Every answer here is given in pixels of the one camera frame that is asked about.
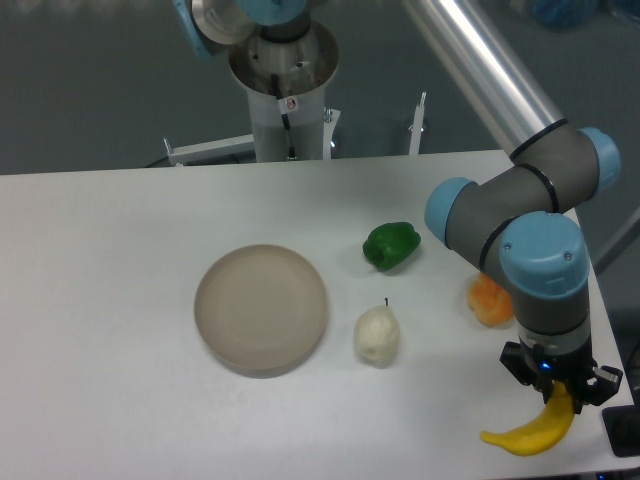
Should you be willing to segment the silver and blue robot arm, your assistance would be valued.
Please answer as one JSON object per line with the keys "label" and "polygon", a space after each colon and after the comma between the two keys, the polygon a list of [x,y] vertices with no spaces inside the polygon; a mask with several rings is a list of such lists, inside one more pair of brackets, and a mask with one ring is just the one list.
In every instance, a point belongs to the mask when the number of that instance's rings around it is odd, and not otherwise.
{"label": "silver and blue robot arm", "polygon": [[[501,363],[549,397],[565,386],[572,406],[599,406],[622,374],[592,356],[589,257],[567,212],[608,188],[620,171],[615,143],[576,129],[556,109],[472,1],[409,1],[410,18],[512,167],[484,184],[449,179],[430,195],[432,234],[510,295],[519,327]],[[262,162],[323,159],[324,87],[338,49],[311,17],[310,1],[177,1],[193,49],[227,51],[249,97]]]}

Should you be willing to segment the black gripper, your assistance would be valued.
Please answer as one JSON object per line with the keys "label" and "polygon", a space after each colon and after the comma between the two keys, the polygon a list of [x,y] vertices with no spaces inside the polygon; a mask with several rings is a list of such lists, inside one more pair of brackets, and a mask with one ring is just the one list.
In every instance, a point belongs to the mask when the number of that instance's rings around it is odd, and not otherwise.
{"label": "black gripper", "polygon": [[572,391],[575,413],[584,406],[601,406],[610,400],[623,379],[623,372],[617,368],[596,366],[591,336],[569,350],[558,350],[521,335],[519,342],[505,343],[499,360],[524,386],[538,386],[543,377],[563,382]]}

